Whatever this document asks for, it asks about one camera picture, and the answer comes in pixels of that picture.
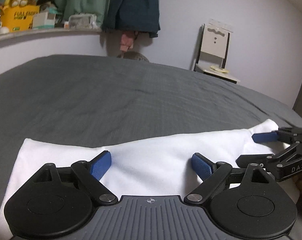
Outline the white t-shirt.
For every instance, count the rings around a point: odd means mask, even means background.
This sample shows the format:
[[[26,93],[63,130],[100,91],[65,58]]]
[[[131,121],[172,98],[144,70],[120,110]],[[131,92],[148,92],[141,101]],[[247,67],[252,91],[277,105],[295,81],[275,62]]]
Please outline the white t-shirt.
[[[266,145],[252,140],[254,133],[270,132],[278,125],[268,119],[249,129],[176,134],[126,142],[119,145],[87,148],[57,145],[25,139],[8,182],[8,200],[36,171],[46,163],[67,167],[79,160],[91,160],[104,150],[111,153],[111,167],[102,184],[116,196],[185,196],[200,184],[190,159],[201,153],[211,161],[235,166],[240,155],[274,153],[286,148],[282,142]]]

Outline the white folding chair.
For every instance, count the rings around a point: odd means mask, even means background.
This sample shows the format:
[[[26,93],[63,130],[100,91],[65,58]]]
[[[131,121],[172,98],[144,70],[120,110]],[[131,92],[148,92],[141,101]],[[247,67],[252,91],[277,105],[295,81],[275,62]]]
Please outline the white folding chair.
[[[231,83],[239,84],[240,80],[226,69],[231,27],[216,20],[209,20],[200,29],[199,45],[193,70],[216,77]]]

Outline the grey bed sheet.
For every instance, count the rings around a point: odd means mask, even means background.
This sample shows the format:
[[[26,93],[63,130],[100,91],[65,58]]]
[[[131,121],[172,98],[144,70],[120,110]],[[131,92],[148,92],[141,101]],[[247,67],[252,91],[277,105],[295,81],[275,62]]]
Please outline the grey bed sheet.
[[[26,138],[99,147],[267,119],[302,127],[287,105],[198,72],[116,57],[40,57],[0,74],[0,206]]]

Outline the pink plush toy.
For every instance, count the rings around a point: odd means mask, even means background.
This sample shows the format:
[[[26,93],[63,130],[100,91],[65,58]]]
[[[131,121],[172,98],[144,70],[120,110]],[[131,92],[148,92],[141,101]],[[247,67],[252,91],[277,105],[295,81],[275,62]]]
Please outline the pink plush toy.
[[[120,42],[120,51],[127,52],[133,49],[134,42],[139,35],[138,31],[123,31]]]

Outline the clear plastic container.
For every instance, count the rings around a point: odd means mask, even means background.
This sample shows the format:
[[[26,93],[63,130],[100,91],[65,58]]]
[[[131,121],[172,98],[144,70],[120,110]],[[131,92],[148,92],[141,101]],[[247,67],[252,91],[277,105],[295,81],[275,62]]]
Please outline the clear plastic container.
[[[75,14],[69,17],[70,29],[96,29],[97,16],[95,14]]]

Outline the white teal small box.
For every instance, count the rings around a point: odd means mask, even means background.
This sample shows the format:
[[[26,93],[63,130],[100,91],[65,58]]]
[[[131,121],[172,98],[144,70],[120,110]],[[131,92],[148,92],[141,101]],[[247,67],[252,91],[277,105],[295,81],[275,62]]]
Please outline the white teal small box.
[[[41,12],[33,16],[32,29],[52,29],[55,26],[56,15]]]

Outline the dark teal hanging jacket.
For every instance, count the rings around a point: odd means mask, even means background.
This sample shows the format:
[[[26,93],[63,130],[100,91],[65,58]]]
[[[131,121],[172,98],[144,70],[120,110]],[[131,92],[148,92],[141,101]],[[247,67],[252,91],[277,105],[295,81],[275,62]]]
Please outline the dark teal hanging jacket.
[[[102,29],[137,31],[158,37],[159,0],[110,0]]]

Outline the yellow cardboard box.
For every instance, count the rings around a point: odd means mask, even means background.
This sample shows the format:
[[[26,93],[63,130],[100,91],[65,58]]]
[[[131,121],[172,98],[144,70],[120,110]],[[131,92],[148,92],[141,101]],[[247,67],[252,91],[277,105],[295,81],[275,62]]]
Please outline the yellow cardboard box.
[[[1,16],[2,27],[9,32],[25,31],[32,28],[33,16],[39,13],[39,6],[27,5],[25,7],[6,7]]]

